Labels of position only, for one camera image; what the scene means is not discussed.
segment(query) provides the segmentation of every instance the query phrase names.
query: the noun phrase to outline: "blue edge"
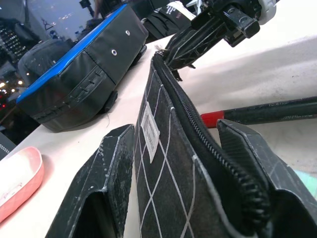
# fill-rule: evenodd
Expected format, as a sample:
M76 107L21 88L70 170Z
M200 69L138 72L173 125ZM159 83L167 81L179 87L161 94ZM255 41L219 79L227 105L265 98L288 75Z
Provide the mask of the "blue edge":
M24 91L16 100L16 103L20 103L23 99L34 93L36 90L41 88L48 80L50 80L55 75L61 73L71 61L78 56L85 47L94 40L105 27L111 23L116 16L127 6L127 4L122 5L113 14L111 14L107 19L105 19L98 27L92 30L87 36L85 36L79 43L77 43L69 52L67 52L56 64L50 68L45 74L43 74L38 80L36 80L27 90Z

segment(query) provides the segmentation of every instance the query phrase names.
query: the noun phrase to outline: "pink container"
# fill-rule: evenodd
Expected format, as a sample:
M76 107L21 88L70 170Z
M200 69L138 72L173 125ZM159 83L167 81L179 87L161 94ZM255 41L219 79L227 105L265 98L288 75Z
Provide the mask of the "pink container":
M44 176L42 155L27 147L0 161L0 222L39 188Z

